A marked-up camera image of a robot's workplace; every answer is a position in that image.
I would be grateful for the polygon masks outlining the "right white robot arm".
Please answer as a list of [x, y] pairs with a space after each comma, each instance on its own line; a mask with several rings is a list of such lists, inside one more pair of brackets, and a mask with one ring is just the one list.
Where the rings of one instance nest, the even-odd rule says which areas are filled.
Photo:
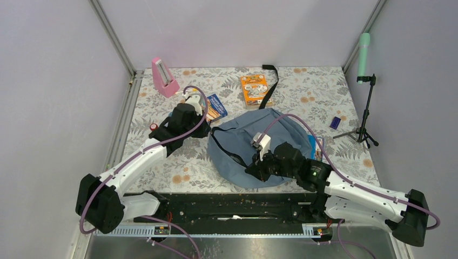
[[254, 142], [256, 154], [245, 172], [262, 182], [274, 176], [295, 179], [298, 186], [317, 193], [310, 207], [314, 221], [327, 218], [371, 224], [408, 245], [423, 247], [428, 223], [428, 204], [423, 192], [396, 192], [339, 175], [329, 164], [305, 158], [287, 142], [270, 151]]

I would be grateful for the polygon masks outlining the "light blue thin book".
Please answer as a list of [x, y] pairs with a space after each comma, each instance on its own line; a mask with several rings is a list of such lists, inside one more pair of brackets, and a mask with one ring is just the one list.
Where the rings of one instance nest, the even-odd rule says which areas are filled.
[[309, 143], [311, 144], [311, 148], [312, 148], [311, 159], [322, 161], [322, 158], [323, 158], [322, 150], [319, 147], [318, 143], [320, 143], [320, 145], [324, 147], [325, 146], [324, 138], [322, 137], [315, 138], [314, 136], [309, 134], [308, 139], [309, 139]]

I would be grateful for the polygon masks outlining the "blue-grey student backpack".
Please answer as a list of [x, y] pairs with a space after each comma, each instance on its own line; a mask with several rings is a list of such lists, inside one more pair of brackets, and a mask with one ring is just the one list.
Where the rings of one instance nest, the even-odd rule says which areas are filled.
[[[220, 126], [213, 126], [208, 138], [207, 153], [218, 173], [232, 184], [248, 189], [267, 188], [291, 181], [290, 178], [272, 175], [265, 182], [249, 175], [245, 169], [256, 155], [251, 141], [257, 133], [263, 132], [281, 112], [273, 108], [248, 111]], [[267, 132], [271, 137], [271, 150], [283, 142], [300, 150], [306, 158], [312, 154], [306, 131], [294, 120], [284, 117]]]

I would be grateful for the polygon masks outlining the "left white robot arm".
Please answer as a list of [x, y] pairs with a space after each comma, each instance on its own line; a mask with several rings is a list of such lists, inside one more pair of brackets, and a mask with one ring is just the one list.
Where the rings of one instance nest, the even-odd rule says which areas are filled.
[[125, 194], [149, 168], [179, 149], [186, 138], [207, 136], [210, 130], [207, 113], [207, 105], [178, 104], [171, 115], [151, 131], [148, 139], [120, 164], [99, 176], [84, 176], [76, 204], [80, 232], [90, 234], [99, 230], [107, 234], [122, 221], [140, 216], [149, 216], [156, 222], [164, 220], [168, 208], [153, 194]]

